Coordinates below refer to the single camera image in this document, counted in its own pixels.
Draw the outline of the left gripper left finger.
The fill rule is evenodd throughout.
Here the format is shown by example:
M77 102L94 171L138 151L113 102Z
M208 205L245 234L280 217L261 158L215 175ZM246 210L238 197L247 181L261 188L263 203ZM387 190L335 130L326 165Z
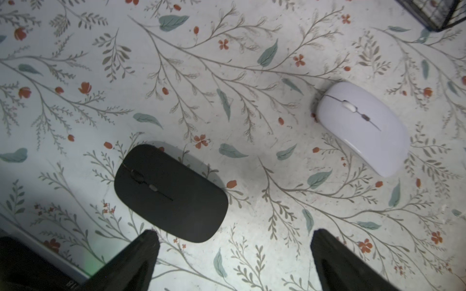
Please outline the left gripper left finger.
M145 230L78 290L146 291L152 280L159 250L156 231Z

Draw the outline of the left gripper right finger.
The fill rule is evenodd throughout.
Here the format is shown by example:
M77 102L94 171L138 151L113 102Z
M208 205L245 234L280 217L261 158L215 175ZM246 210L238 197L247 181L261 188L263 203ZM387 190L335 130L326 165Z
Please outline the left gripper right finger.
M324 291L395 291L329 231L314 231L310 249Z

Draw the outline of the black mouse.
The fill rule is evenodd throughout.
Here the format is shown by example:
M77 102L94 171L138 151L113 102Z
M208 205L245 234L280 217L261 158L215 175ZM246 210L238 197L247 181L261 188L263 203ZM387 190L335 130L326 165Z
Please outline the black mouse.
M136 214L192 243L211 239L228 211L228 198L220 187L149 144L128 152L114 188Z

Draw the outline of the white mouse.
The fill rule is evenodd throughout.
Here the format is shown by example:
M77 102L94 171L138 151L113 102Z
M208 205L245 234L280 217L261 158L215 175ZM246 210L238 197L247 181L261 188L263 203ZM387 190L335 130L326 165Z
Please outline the white mouse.
M332 85L316 109L319 123L381 177L393 176L408 157L410 136L398 116L365 89Z

